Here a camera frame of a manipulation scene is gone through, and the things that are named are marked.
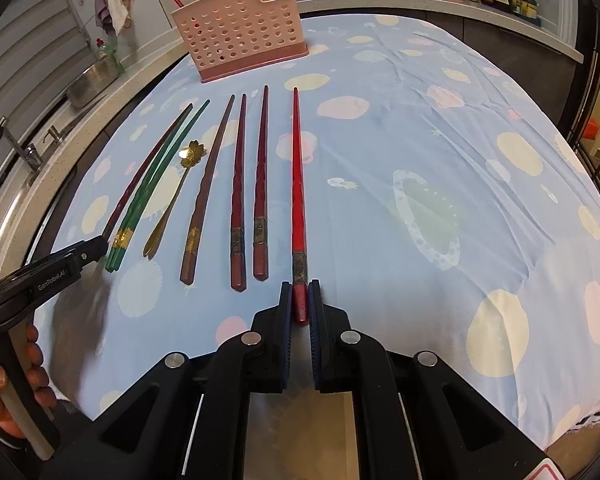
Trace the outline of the person's left hand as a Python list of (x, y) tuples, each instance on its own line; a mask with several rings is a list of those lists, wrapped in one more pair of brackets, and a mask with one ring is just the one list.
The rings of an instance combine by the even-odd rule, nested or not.
[[(43, 408), (52, 410), (57, 404), (57, 396), (50, 388), (50, 378), (43, 367), (44, 356), (38, 346), (38, 329), (29, 322), (26, 323), (24, 329), (26, 330), (24, 335), (16, 335), (14, 347), (17, 349), (17, 356), (23, 358), (23, 362), (26, 364), (27, 381), (33, 390), (36, 402)], [(24, 434), (21, 428), (14, 421), (1, 398), (1, 393), (7, 386), (7, 374), (0, 366), (0, 430), (7, 437), (23, 439)]]

